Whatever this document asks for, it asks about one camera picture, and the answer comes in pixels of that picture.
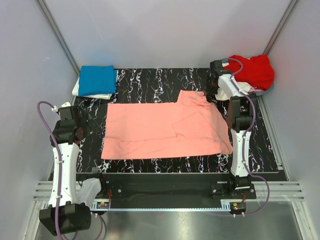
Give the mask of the salmon pink t shirt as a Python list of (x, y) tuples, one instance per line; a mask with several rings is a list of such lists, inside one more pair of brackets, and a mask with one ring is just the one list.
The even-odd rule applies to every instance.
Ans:
[(108, 104), (101, 153), (104, 160), (232, 152), (226, 121), (201, 91), (181, 90), (176, 102)]

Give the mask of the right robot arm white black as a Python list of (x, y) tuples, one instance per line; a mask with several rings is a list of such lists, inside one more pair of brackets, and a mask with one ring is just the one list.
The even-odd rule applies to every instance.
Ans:
[(248, 167), (249, 145), (252, 128), (256, 121), (257, 97), (245, 92), (235, 79), (235, 74), (223, 67), (225, 60), (214, 60), (209, 64), (204, 92), (208, 96), (222, 90), (227, 96), (226, 122), (232, 136), (232, 163), (225, 192), (232, 198), (239, 198), (251, 188)]

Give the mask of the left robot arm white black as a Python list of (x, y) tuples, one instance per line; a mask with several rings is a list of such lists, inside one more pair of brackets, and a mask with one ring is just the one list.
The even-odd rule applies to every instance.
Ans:
[(60, 119), (54, 129), (50, 129), (41, 112), (42, 104), (43, 101), (37, 104), (37, 111), (49, 132), (54, 173), (48, 207), (39, 212), (39, 220), (53, 236), (64, 240), (66, 234), (90, 228), (91, 206), (96, 197), (103, 198), (108, 193), (108, 186), (93, 177), (86, 179), (77, 190), (76, 165), (80, 143), (96, 128), (89, 113), (69, 102), (60, 107), (51, 105), (51, 110)]

